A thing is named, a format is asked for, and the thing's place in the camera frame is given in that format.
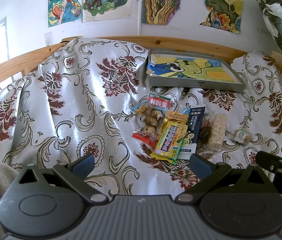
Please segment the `dark dried fruit packet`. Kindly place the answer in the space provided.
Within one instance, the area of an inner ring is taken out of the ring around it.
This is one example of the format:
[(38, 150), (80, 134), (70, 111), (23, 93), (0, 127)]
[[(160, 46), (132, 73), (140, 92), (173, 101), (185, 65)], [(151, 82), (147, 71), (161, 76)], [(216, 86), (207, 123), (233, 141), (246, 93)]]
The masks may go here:
[(204, 113), (202, 123), (201, 123), (198, 143), (197, 143), (196, 152), (207, 160), (211, 159), (213, 156), (212, 151), (208, 150), (208, 142), (212, 135), (212, 126), (214, 123), (214, 116), (215, 116), (214, 111)]

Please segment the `rice cracker stick pack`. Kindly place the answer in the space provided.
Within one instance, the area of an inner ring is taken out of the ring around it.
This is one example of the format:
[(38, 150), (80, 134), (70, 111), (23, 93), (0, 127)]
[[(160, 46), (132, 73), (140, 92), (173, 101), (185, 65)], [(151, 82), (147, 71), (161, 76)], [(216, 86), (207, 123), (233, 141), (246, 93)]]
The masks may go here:
[(227, 127), (227, 115), (217, 114), (212, 126), (212, 134), (209, 140), (210, 150), (219, 152), (222, 148), (223, 139)]

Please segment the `yellow blue snack bar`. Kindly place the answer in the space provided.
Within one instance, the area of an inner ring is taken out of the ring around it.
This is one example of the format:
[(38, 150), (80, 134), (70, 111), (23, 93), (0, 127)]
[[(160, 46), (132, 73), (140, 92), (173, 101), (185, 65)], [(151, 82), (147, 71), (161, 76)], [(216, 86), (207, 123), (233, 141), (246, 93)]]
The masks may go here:
[(168, 121), (150, 156), (157, 160), (165, 160), (172, 165), (176, 165), (178, 153), (181, 149), (186, 131), (187, 125)]

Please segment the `small walnut cake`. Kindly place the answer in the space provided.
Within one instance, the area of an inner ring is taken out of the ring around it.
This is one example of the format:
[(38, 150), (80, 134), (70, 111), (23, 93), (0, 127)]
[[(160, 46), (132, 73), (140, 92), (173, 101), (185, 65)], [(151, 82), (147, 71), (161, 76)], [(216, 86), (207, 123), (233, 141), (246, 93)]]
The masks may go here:
[(253, 138), (253, 134), (245, 128), (236, 129), (233, 133), (233, 140), (242, 145), (247, 145)]

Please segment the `dark blue milk powder sachet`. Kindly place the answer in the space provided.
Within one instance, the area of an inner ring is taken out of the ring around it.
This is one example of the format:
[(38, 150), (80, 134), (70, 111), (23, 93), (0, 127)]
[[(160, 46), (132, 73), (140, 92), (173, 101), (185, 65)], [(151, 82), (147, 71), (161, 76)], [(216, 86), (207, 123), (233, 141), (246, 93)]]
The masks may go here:
[(190, 156), (196, 153), (197, 142), (205, 110), (205, 105), (198, 105), (188, 110), (188, 128), (185, 137), (183, 138), (180, 151), (178, 152), (177, 159), (189, 160)]

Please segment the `orange yellow snack packet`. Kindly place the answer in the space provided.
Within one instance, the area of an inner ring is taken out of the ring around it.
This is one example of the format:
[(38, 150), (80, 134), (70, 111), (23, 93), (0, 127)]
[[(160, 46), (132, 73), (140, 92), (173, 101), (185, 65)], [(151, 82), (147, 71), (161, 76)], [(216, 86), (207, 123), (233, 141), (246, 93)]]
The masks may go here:
[(178, 139), (184, 138), (187, 133), (187, 129), (188, 129), (188, 126), (187, 126), (188, 117), (189, 116), (187, 114), (182, 114), (182, 113), (178, 113), (175, 111), (167, 110), (165, 113), (165, 118), (162, 122), (161, 130), (163, 131), (163, 128), (166, 126), (168, 121), (178, 123), (181, 126), (181, 131), (179, 133)]

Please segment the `quail egg snack pack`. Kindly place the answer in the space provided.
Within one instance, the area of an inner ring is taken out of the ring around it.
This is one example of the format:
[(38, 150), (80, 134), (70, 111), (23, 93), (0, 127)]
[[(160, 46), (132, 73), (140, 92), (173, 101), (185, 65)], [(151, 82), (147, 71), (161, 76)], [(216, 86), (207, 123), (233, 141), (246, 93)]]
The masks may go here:
[(154, 148), (158, 140), (158, 130), (170, 104), (170, 98), (150, 93), (145, 102), (134, 106), (132, 111), (140, 115), (143, 125), (133, 132), (132, 137)]

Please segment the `floral satin bed cover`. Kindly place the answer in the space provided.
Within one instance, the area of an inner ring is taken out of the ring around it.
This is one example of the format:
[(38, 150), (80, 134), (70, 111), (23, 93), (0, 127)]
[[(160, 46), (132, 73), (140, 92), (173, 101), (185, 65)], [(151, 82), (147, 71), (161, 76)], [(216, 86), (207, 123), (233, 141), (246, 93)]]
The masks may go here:
[[(0, 92), (0, 162), (19, 172), (29, 163), (51, 168), (92, 154), (95, 169), (86, 182), (102, 193), (176, 196), (198, 182), (188, 162), (157, 160), (132, 137), (142, 124), (132, 108), (149, 93), (170, 98), (175, 112), (205, 105), (227, 115), (213, 162), (245, 168), (261, 150), (282, 157), (282, 73), (265, 53), (231, 62), (245, 84), (242, 93), (152, 87), (147, 56), (135, 43), (76, 38), (8, 85)], [(240, 128), (253, 134), (247, 145), (233, 140)]]

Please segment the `grey tray with drawing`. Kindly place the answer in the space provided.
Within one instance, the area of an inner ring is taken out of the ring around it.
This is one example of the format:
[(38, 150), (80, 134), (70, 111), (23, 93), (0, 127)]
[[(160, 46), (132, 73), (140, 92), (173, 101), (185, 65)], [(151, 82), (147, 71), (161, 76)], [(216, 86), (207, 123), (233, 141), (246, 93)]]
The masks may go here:
[(151, 50), (146, 74), (150, 86), (243, 92), (242, 78), (223, 59), (202, 53)]

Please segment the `anime girl poster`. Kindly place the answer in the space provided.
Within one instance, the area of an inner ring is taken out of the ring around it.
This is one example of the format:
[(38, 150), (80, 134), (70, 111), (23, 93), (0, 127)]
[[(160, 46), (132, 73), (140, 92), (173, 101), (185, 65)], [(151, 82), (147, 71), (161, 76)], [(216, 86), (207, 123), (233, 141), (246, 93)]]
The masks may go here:
[(81, 19), (81, 1), (48, 0), (48, 27)]

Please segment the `blond boy poster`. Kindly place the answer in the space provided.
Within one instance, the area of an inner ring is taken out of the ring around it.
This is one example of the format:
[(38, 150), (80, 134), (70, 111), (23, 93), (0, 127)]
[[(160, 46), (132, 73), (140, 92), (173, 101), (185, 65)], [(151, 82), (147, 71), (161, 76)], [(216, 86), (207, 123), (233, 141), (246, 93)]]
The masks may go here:
[(128, 19), (132, 0), (83, 0), (82, 21)]

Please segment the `landscape flowers poster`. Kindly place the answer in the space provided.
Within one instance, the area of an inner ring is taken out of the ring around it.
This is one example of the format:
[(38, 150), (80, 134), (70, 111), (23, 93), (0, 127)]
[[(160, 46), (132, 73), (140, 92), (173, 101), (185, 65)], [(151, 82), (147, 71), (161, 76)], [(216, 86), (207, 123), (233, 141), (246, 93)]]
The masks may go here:
[(228, 31), (241, 32), (243, 0), (205, 0), (208, 12), (201, 25)]

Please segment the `wooden bed frame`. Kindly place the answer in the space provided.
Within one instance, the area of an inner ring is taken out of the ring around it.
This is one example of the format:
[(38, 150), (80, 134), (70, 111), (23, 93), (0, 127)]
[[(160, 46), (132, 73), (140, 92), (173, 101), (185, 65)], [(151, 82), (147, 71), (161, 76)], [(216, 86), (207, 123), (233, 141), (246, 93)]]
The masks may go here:
[[(0, 82), (6, 80), (8, 77), (21, 72), (24, 76), (29, 72), (37, 69), (38, 64), (43, 62), (46, 58), (51, 56), (54, 52), (64, 47), (73, 37), (62, 39), (61, 43), (54, 44), (40, 48), (29, 53), (20, 55), (11, 60), (0, 64)], [(177, 52), (193, 51), (198, 53), (210, 54), (219, 57), (230, 63), (233, 59), (245, 55), (245, 51), (213, 44), (208, 42), (187, 40), (173, 37), (159, 37), (159, 36), (110, 36), (110, 40), (121, 40), (140, 44), (145, 48), (150, 49), (171, 49)], [(271, 59), (275, 62), (278, 69), (282, 72), (282, 54), (273, 51)]]

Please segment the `white wall pipe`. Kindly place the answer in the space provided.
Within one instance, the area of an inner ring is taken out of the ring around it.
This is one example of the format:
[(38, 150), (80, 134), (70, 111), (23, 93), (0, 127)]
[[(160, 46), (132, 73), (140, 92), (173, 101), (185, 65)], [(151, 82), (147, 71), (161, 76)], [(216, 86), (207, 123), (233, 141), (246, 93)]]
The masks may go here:
[(140, 36), (142, 34), (142, 8), (143, 8), (143, 0), (137, 0), (137, 2), (138, 2), (137, 35)]

